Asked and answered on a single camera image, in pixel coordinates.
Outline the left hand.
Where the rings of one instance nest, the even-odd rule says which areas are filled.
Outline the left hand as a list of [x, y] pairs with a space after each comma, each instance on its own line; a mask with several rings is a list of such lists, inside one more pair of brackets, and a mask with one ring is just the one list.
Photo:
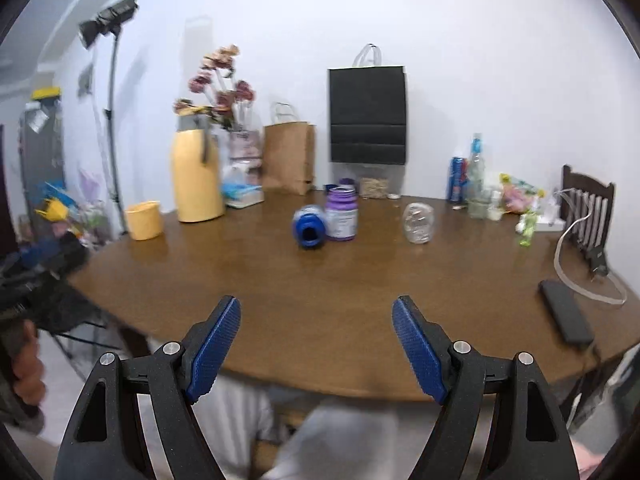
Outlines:
[[27, 405], [39, 406], [46, 395], [44, 366], [39, 359], [39, 340], [33, 322], [24, 322], [25, 344], [13, 360], [13, 391]]

